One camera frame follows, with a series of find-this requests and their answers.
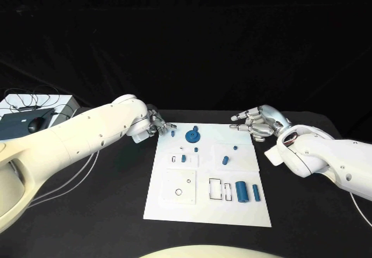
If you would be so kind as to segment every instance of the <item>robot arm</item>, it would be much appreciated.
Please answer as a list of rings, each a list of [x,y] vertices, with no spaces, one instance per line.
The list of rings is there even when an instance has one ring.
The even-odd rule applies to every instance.
[[[120,96],[57,126],[0,143],[0,232],[24,212],[50,176],[112,144],[123,134],[138,143],[167,124],[133,95]]]
[[[351,140],[334,140],[319,129],[295,125],[267,105],[231,117],[246,118],[230,129],[247,131],[255,141],[275,135],[276,144],[265,152],[272,165],[285,163],[292,173],[306,177],[322,174],[345,191],[372,200],[372,145]]]

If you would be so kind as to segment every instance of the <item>black curtain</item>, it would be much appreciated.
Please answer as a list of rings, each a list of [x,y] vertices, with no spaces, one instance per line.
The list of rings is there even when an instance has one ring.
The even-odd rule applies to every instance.
[[[1,87],[54,86],[83,106],[312,111],[340,132],[372,110],[367,4],[2,4]]]

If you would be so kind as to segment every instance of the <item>computer mouse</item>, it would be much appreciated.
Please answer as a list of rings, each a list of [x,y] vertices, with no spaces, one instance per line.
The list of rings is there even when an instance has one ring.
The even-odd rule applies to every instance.
[[[30,122],[28,122],[28,133],[35,133],[40,130],[40,127],[44,123],[44,118],[43,117],[35,117]]]

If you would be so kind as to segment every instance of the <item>black tabletop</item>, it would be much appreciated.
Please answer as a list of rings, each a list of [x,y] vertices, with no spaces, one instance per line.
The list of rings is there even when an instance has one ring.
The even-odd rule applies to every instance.
[[[162,110],[165,121],[229,124],[234,111]],[[296,124],[338,137],[328,119],[285,112]],[[122,137],[99,153],[79,187],[25,210],[0,235],[1,257],[139,257],[182,245],[224,245],[282,257],[370,257],[372,229],[348,193],[321,175],[299,178],[272,166],[263,151],[275,138],[253,143],[272,228],[142,219],[156,137],[135,144]],[[86,159],[60,171],[41,192],[74,174]],[[366,217],[372,202],[355,198]]]

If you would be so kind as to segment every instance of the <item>small blue part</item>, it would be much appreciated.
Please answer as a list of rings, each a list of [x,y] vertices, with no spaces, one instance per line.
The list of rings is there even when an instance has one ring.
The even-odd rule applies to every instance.
[[[194,125],[193,129],[185,133],[185,141],[191,144],[198,142],[200,140],[200,133],[197,132],[197,126]]]
[[[256,202],[260,201],[256,184],[253,184],[253,199]]]
[[[221,160],[221,164],[226,165],[226,162],[227,162],[227,161],[229,161],[229,157],[224,156],[224,157],[223,157],[223,160]]]
[[[234,182],[234,188],[236,188],[237,202],[246,203],[249,201],[249,199],[247,199],[244,182],[243,181]]]

